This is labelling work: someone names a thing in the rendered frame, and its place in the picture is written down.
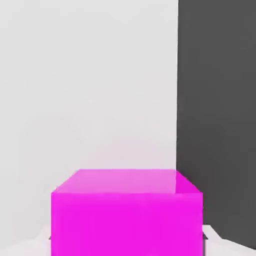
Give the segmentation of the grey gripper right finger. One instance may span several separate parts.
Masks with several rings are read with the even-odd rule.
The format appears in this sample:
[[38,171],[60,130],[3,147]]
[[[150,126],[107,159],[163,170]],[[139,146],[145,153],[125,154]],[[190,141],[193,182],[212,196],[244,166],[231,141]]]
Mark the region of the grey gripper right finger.
[[256,250],[221,238],[208,224],[202,226],[203,256],[256,256]]

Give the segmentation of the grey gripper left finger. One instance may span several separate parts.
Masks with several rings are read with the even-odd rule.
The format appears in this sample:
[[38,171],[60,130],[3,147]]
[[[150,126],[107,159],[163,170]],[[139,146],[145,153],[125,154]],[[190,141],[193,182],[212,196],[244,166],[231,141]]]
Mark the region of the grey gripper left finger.
[[34,239],[0,250],[0,256],[51,256],[51,226],[45,226]]

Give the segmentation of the small magenta cube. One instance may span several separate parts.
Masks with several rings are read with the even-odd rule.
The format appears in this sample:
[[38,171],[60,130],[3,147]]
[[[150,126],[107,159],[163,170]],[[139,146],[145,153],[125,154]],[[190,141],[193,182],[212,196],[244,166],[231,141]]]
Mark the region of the small magenta cube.
[[51,193],[51,256],[203,256],[203,194],[173,169],[80,169]]

